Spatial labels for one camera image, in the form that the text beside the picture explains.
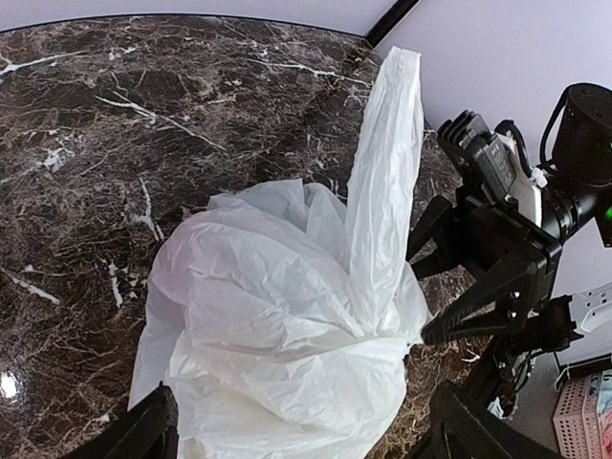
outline marble table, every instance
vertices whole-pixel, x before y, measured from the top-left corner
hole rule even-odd
[[[57,457],[124,412],[149,267],[210,195],[296,177],[346,195],[380,62],[359,37],[244,19],[0,33],[0,457]],[[415,218],[457,183],[428,135]],[[425,282],[432,310],[468,282]],[[371,457],[403,457],[482,346],[413,348]]]

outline white wall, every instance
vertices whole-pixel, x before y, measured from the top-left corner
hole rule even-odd
[[[0,31],[111,14],[191,13],[272,19],[366,34],[394,0],[0,0]]]
[[[423,54],[423,101],[434,126],[465,109],[480,112],[491,128],[513,119],[534,163],[566,86],[589,81],[612,88],[609,0],[422,0],[380,52],[392,45]],[[555,294],[610,280],[612,249],[603,247],[592,222],[566,245]]]

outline pink basket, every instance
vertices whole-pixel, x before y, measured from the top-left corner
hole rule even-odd
[[[553,422],[561,455],[567,459],[602,459],[597,403],[600,375],[568,381]]]

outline black motor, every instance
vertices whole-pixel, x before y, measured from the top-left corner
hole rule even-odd
[[[563,106],[553,159],[546,161],[546,141]],[[550,174],[542,227],[563,244],[595,217],[603,244],[612,247],[612,92],[590,83],[568,87],[544,131],[540,160]]]

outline plastic bag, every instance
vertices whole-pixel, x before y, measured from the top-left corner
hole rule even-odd
[[[423,142],[420,55],[394,49],[345,206],[270,182],[210,199],[158,253],[130,405],[159,381],[186,459],[362,458],[405,395],[429,319],[404,261]]]

